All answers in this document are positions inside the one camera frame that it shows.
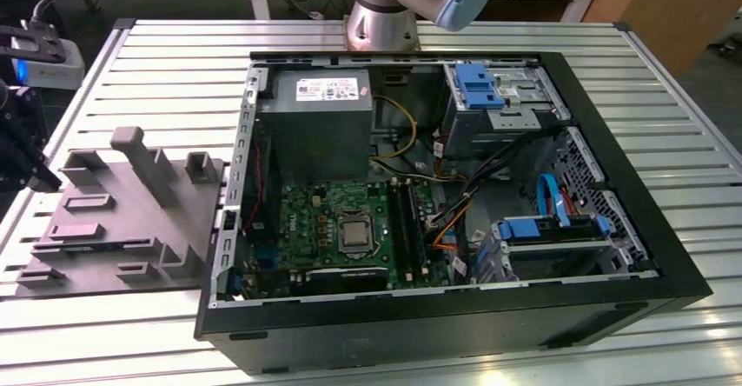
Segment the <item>white device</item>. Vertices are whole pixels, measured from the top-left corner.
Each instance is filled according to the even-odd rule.
[[[60,40],[66,59],[62,63],[42,63],[13,59],[18,82],[33,88],[77,90],[84,79],[84,61],[80,49],[69,40]],[[36,44],[13,37],[10,46],[18,50],[36,50]]]

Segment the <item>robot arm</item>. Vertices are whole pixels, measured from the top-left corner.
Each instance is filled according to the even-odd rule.
[[[487,0],[356,0],[348,20],[352,50],[415,50],[415,13],[448,31],[476,18]]]

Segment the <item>metal bracket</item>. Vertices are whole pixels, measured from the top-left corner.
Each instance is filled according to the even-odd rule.
[[[40,21],[29,21],[25,29],[0,25],[0,37],[9,36],[34,44],[36,50],[20,50],[0,47],[0,57],[10,57],[41,63],[64,63],[65,49],[57,31]]]

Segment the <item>ram slot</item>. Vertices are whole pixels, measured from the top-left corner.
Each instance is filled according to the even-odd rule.
[[[401,283],[411,282],[411,233],[407,227],[408,209],[404,204],[404,190],[397,182],[389,182],[385,185],[385,202],[389,214],[389,230],[392,232],[393,241],[393,261],[396,263],[396,276]]]
[[[404,210],[407,211],[403,214],[405,217],[404,223],[407,225],[407,232],[411,235],[411,243],[408,244],[409,263],[415,275],[424,276],[428,274],[428,268],[425,266],[425,244],[423,243],[421,235],[421,216],[419,216],[415,190],[409,180],[400,184],[400,192],[403,193]]]

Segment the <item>green circuit board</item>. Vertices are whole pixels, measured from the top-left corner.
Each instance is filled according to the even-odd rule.
[[[433,213],[427,183],[413,186],[421,216]],[[340,251],[341,223],[348,217],[370,222],[373,251],[348,255]],[[388,223],[385,183],[289,184],[282,187],[276,268],[300,270],[377,266],[389,270],[387,289],[447,286],[444,263],[429,263],[428,277],[400,282],[393,263],[393,238]]]

